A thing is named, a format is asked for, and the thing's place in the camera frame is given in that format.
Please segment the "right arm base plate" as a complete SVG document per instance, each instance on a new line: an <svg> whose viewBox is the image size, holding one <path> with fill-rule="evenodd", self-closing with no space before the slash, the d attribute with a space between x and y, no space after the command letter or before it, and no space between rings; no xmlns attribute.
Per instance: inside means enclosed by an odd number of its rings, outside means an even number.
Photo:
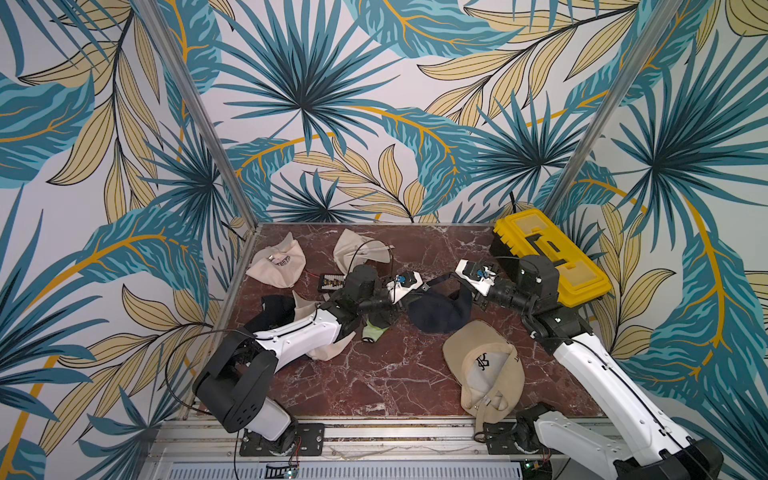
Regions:
<svg viewBox="0 0 768 480"><path fill-rule="evenodd" d="M526 423L485 423L482 436L489 455L513 455L548 457L553 450L540 442L532 426Z"/></svg>

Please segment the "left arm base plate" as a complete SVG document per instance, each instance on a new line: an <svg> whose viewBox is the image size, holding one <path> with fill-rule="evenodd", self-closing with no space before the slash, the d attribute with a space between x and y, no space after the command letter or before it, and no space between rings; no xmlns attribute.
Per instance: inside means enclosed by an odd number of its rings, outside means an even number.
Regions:
<svg viewBox="0 0 768 480"><path fill-rule="evenodd" d="M276 440L267 440L255 431L245 430L238 454L243 457L287 457L289 454L317 457L322 454L324 437L323 423L291 424Z"/></svg>

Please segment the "navy black cap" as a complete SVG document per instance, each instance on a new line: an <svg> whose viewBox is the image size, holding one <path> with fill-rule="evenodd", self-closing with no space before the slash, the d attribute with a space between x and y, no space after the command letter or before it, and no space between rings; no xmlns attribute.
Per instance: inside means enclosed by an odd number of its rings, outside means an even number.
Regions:
<svg viewBox="0 0 768 480"><path fill-rule="evenodd" d="M262 311L244 324L246 331L255 333L272 330L294 321L296 303L293 297L267 295L261 298L261 302Z"/></svg>

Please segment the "white perforated cap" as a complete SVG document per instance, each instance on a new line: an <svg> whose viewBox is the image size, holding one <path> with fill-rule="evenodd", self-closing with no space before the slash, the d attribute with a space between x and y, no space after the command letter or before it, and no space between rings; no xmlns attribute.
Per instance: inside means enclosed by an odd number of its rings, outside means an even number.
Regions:
<svg viewBox="0 0 768 480"><path fill-rule="evenodd" d="M389 245L349 229L345 229L337 240L333 259L342 274L348 274L367 261L390 263L393 260Z"/></svg>

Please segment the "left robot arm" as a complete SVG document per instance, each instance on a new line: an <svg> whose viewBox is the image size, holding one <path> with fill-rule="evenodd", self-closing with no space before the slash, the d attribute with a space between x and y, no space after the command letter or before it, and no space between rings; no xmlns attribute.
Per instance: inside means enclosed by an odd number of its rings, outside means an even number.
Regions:
<svg viewBox="0 0 768 480"><path fill-rule="evenodd" d="M383 285L373 266L359 265L307 316L271 330L228 332L195 379L193 393L229 433L245 429L270 442L290 439L294 418L268 397L274 374L314 349L339 343L364 316L396 311L423 284L419 273L406 271Z"/></svg>

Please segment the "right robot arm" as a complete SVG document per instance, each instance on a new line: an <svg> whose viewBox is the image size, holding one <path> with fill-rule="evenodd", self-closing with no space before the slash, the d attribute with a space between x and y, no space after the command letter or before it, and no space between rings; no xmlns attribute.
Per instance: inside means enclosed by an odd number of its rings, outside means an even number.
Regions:
<svg viewBox="0 0 768 480"><path fill-rule="evenodd" d="M516 311L533 340L590 394L621 438L613 441L546 406L518 419L525 438L556 450L603 479L715 479L724 463L710 439L694 439L620 368L574 307L559 299L559 272L545 256L515 258L506 279L462 260L455 272L483 299Z"/></svg>

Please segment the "tan khaki cap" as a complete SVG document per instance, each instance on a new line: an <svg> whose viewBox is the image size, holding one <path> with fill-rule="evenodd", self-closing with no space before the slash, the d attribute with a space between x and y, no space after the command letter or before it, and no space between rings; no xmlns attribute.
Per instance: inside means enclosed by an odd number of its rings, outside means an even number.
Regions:
<svg viewBox="0 0 768 480"><path fill-rule="evenodd" d="M484 442L484 425L505 419L522 396L525 372L517 349L491 325L475 320L451 335L442 351L461 386L460 405L475 418L475 440Z"/></svg>

